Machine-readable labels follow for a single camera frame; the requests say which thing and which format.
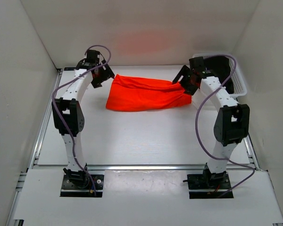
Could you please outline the orange shorts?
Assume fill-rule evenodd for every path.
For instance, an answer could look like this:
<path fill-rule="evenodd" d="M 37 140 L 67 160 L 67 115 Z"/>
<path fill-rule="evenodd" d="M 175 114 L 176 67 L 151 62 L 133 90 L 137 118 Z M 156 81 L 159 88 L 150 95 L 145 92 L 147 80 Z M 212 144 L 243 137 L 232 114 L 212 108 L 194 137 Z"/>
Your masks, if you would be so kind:
<path fill-rule="evenodd" d="M 113 80 L 106 108 L 118 112 L 141 112 L 182 107 L 192 103 L 180 84 L 170 81 L 122 76 Z"/>

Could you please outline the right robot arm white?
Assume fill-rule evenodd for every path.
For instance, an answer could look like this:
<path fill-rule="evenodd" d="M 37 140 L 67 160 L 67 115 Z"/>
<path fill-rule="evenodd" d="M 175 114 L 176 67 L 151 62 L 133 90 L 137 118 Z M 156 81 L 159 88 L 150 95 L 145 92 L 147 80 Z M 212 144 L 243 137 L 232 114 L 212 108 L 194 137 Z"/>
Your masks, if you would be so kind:
<path fill-rule="evenodd" d="M 229 55 L 217 55 L 219 65 L 225 68 L 222 72 L 206 65 L 208 58 L 202 56 L 189 60 L 176 75 L 173 84 L 180 84 L 184 93 L 202 98 L 198 106 L 196 118 L 207 101 L 217 111 L 213 127 L 216 139 L 213 153 L 209 153 L 209 161 L 202 173 L 202 182 L 207 188 L 220 184 L 226 176 L 226 166 L 233 150 L 248 135 L 250 108 L 240 104 L 226 90 L 226 83 L 236 71 L 237 62 Z"/>

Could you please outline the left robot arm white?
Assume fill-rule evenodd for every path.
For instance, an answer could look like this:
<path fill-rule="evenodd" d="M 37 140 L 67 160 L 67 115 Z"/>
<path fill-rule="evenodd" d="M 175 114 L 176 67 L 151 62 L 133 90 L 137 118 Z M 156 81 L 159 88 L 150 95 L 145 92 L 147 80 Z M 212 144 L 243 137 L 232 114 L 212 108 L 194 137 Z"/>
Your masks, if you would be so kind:
<path fill-rule="evenodd" d="M 91 47 L 78 62 L 74 78 L 57 87 L 52 93 L 54 126 L 62 136 L 67 154 L 68 164 L 64 173 L 79 189 L 96 191 L 94 179 L 88 172 L 82 151 L 81 132 L 85 118 L 80 102 L 89 85 L 96 89 L 114 77 L 115 74 L 105 57 Z"/>

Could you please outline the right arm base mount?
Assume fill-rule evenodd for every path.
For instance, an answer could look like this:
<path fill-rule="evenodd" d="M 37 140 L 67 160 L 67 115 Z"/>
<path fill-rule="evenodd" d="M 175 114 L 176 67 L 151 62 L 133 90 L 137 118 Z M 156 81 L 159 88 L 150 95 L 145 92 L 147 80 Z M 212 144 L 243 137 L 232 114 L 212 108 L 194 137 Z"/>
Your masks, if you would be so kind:
<path fill-rule="evenodd" d="M 227 171 L 211 173 L 205 165 L 201 174 L 187 174 L 183 180 L 189 189 L 189 199 L 232 199 L 232 186 Z"/>

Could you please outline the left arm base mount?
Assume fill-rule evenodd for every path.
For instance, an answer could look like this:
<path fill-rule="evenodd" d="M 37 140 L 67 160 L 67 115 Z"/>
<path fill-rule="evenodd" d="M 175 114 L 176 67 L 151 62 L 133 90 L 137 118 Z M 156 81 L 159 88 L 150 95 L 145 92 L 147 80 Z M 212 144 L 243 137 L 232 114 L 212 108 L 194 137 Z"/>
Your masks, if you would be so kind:
<path fill-rule="evenodd" d="M 91 174 L 83 171 L 74 172 L 63 168 L 64 176 L 61 184 L 60 197 L 101 198 L 103 195 L 104 175 Z"/>

